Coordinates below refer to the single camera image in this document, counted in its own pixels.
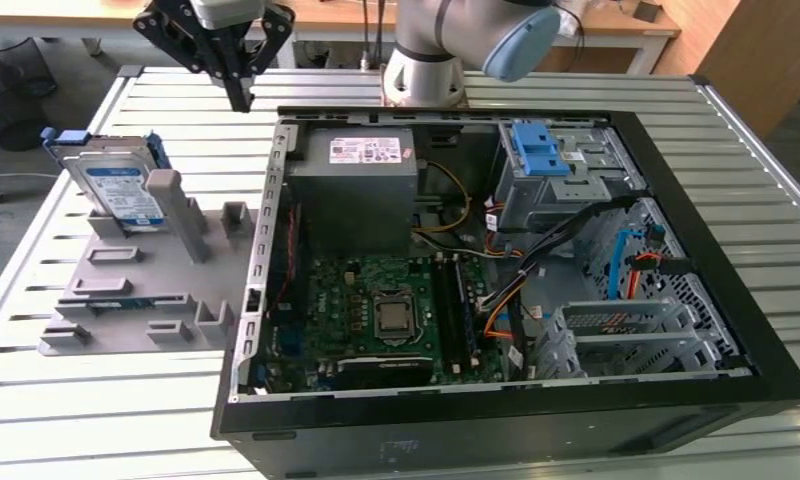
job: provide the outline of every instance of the circuit board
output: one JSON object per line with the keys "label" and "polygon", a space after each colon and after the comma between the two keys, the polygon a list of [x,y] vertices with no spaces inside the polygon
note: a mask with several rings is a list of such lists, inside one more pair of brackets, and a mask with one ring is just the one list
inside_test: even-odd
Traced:
{"label": "circuit board", "polygon": [[[458,373],[445,368],[426,257],[317,258],[309,274],[303,355],[318,368],[353,356],[414,355],[433,359],[431,384],[498,381],[499,355],[478,350],[475,365]],[[473,302],[483,294],[482,265],[457,264]]]}

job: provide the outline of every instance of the yellow wire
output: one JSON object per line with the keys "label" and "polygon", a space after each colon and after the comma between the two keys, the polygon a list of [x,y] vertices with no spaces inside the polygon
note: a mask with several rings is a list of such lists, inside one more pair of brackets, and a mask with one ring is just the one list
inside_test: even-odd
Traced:
{"label": "yellow wire", "polygon": [[453,181],[453,183],[458,187],[459,191],[462,192],[462,198],[465,199],[465,209],[462,210],[462,215],[458,217],[458,220],[455,220],[449,225],[441,225],[438,227],[418,227],[418,228],[413,228],[411,231],[413,232],[426,232],[426,233],[446,232],[447,230],[451,230],[453,228],[458,227],[462,224],[462,222],[465,221],[465,218],[467,218],[467,213],[470,212],[470,197],[467,196],[467,191],[465,190],[465,186],[462,185],[462,182],[458,181],[458,178],[455,178],[455,175],[453,175],[453,173],[443,167],[443,165],[441,165],[437,162],[433,162],[431,160],[426,160],[426,163],[429,163],[433,167],[435,167],[438,170],[441,170],[441,172],[447,176],[447,178]]}

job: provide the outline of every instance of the ram slot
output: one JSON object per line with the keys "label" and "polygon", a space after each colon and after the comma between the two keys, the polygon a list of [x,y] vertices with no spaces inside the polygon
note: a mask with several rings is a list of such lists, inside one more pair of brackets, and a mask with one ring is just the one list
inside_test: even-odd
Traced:
{"label": "ram slot", "polygon": [[454,374],[470,368],[470,345],[465,329],[466,303],[457,265],[451,260],[430,262],[431,296],[438,324],[443,370]]}

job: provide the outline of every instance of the workbench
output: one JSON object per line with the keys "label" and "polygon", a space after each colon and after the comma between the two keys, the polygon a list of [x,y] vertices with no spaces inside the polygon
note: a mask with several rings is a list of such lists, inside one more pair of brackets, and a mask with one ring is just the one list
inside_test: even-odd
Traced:
{"label": "workbench", "polygon": [[[466,83],[471,107],[638,114],[800,367],[800,188],[710,87],[681,77],[545,74],[505,85],[469,73]],[[378,77],[269,70],[254,93],[253,112],[233,113],[206,76],[146,68],[115,79],[88,130],[153,129],[198,204],[211,209],[245,200],[257,209],[275,107],[378,105]],[[229,445],[209,438],[221,352],[44,358],[35,351],[88,238],[87,211],[62,172],[0,277],[0,478],[259,478]],[[510,465],[442,478],[566,474],[800,479],[800,407],[734,424],[666,455]]]}
{"label": "workbench", "polygon": [[[375,1],[369,1],[370,41],[375,36]],[[630,11],[636,0],[624,0]],[[94,39],[142,39],[132,31],[132,18],[146,0],[0,0],[0,36],[80,38],[88,53],[98,53]],[[295,11],[295,28],[278,52],[278,65],[295,68],[293,42],[361,42],[362,12],[359,0],[279,0]],[[394,41],[394,9],[385,11],[385,42]],[[654,23],[632,18],[612,3],[586,10],[582,19],[588,48],[633,48],[637,50],[628,67],[629,74],[648,74],[666,41],[680,29],[661,12]],[[253,29],[249,39],[261,39]],[[574,46],[576,39],[557,37],[555,46]]]}

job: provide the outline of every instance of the blue joint cap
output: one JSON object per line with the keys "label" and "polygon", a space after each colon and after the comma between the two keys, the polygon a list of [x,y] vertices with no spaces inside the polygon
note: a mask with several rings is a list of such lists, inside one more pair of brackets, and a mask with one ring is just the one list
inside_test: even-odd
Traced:
{"label": "blue joint cap", "polygon": [[559,159],[557,141],[539,122],[514,123],[511,139],[523,163],[523,174],[565,177],[572,169]]}
{"label": "blue joint cap", "polygon": [[91,139],[91,134],[84,130],[64,130],[55,139],[56,145],[84,145]]}
{"label": "blue joint cap", "polygon": [[40,130],[38,134],[40,137],[40,146],[43,150],[47,152],[47,155],[55,160],[56,163],[60,164],[58,155],[52,151],[54,145],[72,145],[82,146],[88,142],[91,138],[91,134],[84,130],[64,130],[62,134],[55,136],[55,129],[52,127],[46,127]]}
{"label": "blue joint cap", "polygon": [[547,53],[558,30],[559,14],[554,8],[542,8],[527,15],[501,35],[501,40],[482,63],[482,73],[502,82],[514,82],[523,77]]}

